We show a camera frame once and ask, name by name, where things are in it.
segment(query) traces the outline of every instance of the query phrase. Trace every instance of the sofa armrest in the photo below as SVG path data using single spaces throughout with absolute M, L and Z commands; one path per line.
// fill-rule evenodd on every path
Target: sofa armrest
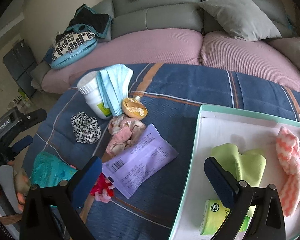
M 42 80 L 44 76 L 47 74 L 47 72 L 50 70 L 50 66 L 47 62 L 43 61 L 37 67 L 31 71 L 31 76 L 32 78 L 39 84 L 41 85 Z

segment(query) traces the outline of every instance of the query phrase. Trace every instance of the metal screw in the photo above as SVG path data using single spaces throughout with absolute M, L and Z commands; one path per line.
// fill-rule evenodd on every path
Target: metal screw
M 239 185 L 240 185 L 241 187 L 247 187 L 248 183 L 247 183 L 245 180 L 240 180 L 240 181 L 239 181 Z
M 270 184 L 269 188 L 272 189 L 272 190 L 276 190 L 275 184 Z
M 59 182 L 59 185 L 61 187 L 67 186 L 68 185 L 68 181 L 66 179 L 64 179 L 64 180 L 62 180 L 62 181 Z
M 31 190 L 36 190 L 37 187 L 38 187 L 38 184 L 33 184 L 33 185 L 30 187 L 30 189 L 31 189 Z

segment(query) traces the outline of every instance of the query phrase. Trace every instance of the gray cabinet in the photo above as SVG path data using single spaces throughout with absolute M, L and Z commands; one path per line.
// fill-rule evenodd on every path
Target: gray cabinet
M 35 69 L 37 62 L 29 46 L 23 40 L 18 42 L 3 57 L 3 63 L 19 87 L 30 98 L 36 91 L 31 86 L 32 78 L 30 72 Z

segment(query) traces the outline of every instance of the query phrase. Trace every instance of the bottle label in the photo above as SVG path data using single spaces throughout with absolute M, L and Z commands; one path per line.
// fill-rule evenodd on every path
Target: bottle label
M 105 106 L 103 105 L 103 102 L 100 104 L 97 104 L 97 107 L 99 107 L 99 109 L 101 110 L 101 112 L 106 116 L 111 116 L 111 111 L 109 108 L 105 108 Z

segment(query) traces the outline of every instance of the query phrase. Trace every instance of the pink sofa cover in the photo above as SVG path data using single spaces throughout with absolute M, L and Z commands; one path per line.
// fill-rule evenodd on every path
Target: pink sofa cover
M 203 36 L 186 29 L 158 29 L 129 33 L 101 43 L 86 57 L 60 70 L 50 70 L 42 81 L 46 92 L 62 94 L 87 70 L 117 63 L 179 63 L 200 65 Z
M 204 37 L 201 56 L 202 65 L 253 75 L 300 92 L 300 71 L 264 41 L 211 32 Z

